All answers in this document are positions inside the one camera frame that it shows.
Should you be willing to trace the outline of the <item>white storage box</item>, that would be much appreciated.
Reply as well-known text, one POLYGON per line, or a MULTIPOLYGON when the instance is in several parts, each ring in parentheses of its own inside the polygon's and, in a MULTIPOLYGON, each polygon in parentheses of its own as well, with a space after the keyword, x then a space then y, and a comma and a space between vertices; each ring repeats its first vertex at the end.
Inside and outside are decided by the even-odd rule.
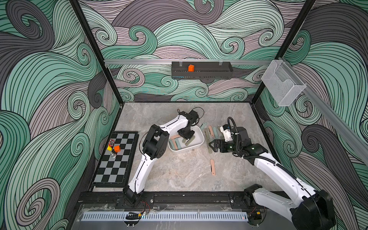
POLYGON ((173 136, 173 135, 179 135, 177 132, 175 132, 174 134, 171 134, 170 137, 169 137, 168 148, 171 151, 175 152, 175 153, 183 153, 183 152, 186 152, 186 151, 190 151, 190 150, 194 150, 194 149, 199 148, 205 142, 205 137, 204 137, 200 127, 193 126, 193 127, 191 127, 191 129, 195 132, 195 134, 194 134, 195 139, 192 141, 192 143, 190 145, 185 146, 185 142, 188 141, 188 140, 186 140, 182 137, 177 138, 177 139, 180 140, 181 146, 182 146, 182 149, 178 150, 177 146, 175 144, 175 141, 170 139, 170 137, 173 136))

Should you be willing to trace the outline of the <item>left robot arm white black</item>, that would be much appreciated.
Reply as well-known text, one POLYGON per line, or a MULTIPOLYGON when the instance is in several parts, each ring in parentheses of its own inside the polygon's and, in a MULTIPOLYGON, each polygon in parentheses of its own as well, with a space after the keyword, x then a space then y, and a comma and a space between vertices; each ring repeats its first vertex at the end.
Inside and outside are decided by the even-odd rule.
POLYGON ((169 137, 177 133, 185 140, 191 139, 195 132, 192 126, 199 121, 196 111, 178 111, 178 115, 163 125, 152 125, 142 144, 142 158, 133 176, 133 179, 123 189, 127 201, 136 206, 140 203, 139 194, 144 190, 145 183, 154 163, 163 156, 166 151, 169 137))

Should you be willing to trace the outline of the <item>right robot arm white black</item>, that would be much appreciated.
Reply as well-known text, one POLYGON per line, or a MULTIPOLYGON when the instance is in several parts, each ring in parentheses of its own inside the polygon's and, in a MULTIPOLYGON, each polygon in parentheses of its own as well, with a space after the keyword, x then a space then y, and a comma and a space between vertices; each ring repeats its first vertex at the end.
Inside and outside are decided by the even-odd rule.
POLYGON ((259 143, 253 144, 245 128, 221 127, 224 138, 213 140, 209 147, 214 152, 232 153, 267 174, 287 198, 253 185, 245 190, 248 206, 264 206, 293 223, 298 230, 329 230, 336 225, 332 197, 325 190, 317 190, 280 164, 259 143))

